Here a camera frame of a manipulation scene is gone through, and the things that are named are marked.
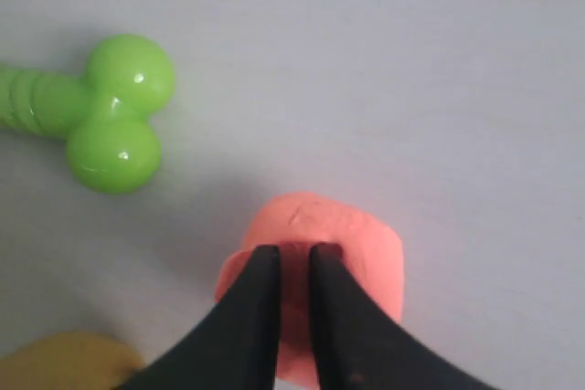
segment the white table surface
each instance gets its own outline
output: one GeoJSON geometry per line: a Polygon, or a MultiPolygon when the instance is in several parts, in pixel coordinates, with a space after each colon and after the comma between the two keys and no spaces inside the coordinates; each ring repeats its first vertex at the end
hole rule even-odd
{"type": "Polygon", "coordinates": [[[308,190],[402,236],[404,325],[430,347],[505,390],[585,388],[585,0],[0,8],[2,60],[76,72],[135,32],[179,78],[134,195],[0,133],[0,354],[84,329],[153,359],[205,315],[257,209],[308,190]]]}

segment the green toy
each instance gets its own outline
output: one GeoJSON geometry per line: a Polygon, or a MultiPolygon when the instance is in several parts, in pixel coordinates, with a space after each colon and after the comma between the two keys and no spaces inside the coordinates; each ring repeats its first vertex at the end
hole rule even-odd
{"type": "Polygon", "coordinates": [[[148,118],[175,89],[171,59],[145,37],[102,40],[80,78],[0,66],[0,127],[67,142],[86,186],[120,194],[146,184],[161,160],[148,118]]]}

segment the ribbed green handle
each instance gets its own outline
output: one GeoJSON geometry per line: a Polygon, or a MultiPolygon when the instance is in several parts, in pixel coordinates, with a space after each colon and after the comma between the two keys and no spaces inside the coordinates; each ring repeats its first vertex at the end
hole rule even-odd
{"type": "Polygon", "coordinates": [[[175,88],[173,64],[155,42],[103,40],[81,78],[0,66],[0,127],[67,141],[72,172],[100,192],[147,183],[160,163],[148,118],[175,88]]]}

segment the yellow object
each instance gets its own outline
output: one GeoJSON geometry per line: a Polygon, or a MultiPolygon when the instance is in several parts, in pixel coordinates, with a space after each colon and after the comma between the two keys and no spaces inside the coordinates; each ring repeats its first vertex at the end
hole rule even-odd
{"type": "Polygon", "coordinates": [[[0,360],[0,389],[112,390],[143,367],[138,353],[110,338],[60,333],[0,360]]]}

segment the green ball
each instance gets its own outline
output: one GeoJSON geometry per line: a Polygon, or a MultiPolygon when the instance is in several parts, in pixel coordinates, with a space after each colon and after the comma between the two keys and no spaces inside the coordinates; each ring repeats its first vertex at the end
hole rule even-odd
{"type": "Polygon", "coordinates": [[[71,171],[91,189],[124,194],[146,184],[161,161],[161,145],[144,121],[95,122],[68,139],[71,171]]]}
{"type": "Polygon", "coordinates": [[[90,54],[86,80],[144,115],[161,110],[175,91],[171,58],[152,40],[120,34],[103,40],[90,54]]]}

